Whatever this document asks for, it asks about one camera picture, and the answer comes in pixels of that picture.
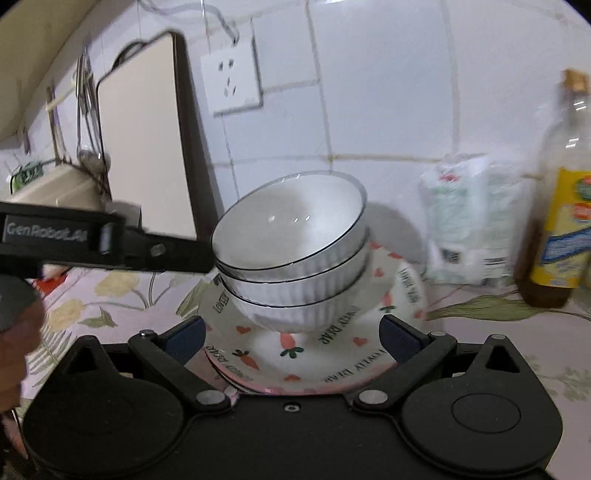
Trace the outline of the left hand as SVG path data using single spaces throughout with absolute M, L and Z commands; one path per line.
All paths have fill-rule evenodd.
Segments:
M 21 383 L 27 376 L 26 356 L 41 341 L 45 309 L 27 281 L 1 276 L 1 413 L 20 404 Z

